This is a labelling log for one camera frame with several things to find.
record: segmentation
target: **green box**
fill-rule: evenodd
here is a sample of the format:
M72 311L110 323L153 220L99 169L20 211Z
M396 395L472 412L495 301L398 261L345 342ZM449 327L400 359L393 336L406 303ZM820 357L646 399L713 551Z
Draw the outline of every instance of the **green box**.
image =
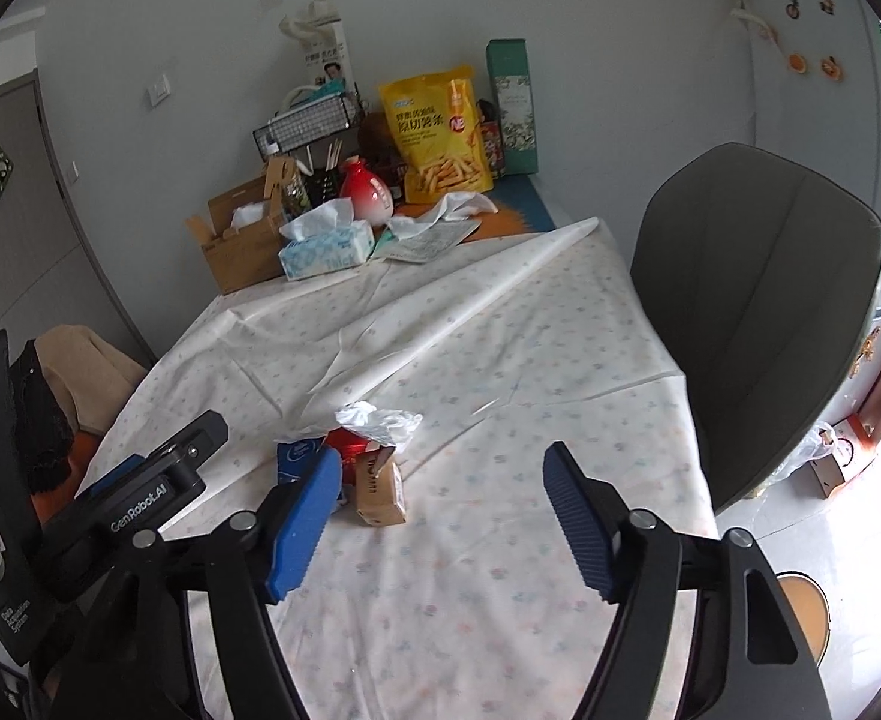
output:
M537 131L527 41L491 40L487 44L487 71L500 113L504 172L537 172Z

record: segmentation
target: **french fries bag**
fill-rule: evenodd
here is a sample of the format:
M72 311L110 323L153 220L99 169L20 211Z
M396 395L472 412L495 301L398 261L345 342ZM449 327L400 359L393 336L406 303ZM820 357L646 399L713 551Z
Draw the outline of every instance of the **french fries bag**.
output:
M448 191L493 189L473 74L464 65L381 86L390 133L408 164L408 202L433 203Z

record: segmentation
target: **gray door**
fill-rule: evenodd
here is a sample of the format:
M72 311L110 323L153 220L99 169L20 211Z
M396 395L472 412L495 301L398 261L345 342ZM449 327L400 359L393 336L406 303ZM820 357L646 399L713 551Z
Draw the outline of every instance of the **gray door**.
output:
M0 145L14 169L0 199L0 327L10 357L58 324L83 324L142 365L151 356L84 250L50 165L32 76L0 90Z

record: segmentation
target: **gray chair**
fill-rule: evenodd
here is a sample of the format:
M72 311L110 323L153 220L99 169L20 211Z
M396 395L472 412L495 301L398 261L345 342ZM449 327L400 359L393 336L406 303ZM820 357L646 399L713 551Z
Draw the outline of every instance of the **gray chair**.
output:
M630 276L687 375L717 512L789 455L844 382L880 273L873 211L752 146L708 151L650 200Z

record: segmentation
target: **red and white bottle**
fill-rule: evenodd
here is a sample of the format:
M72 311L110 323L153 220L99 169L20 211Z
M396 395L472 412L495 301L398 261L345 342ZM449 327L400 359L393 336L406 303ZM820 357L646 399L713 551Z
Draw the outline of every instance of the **red and white bottle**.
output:
M393 195L377 175L367 170L360 157L348 157L344 163L346 179L341 197L354 202L354 218L365 218L371 226L383 227L393 216Z

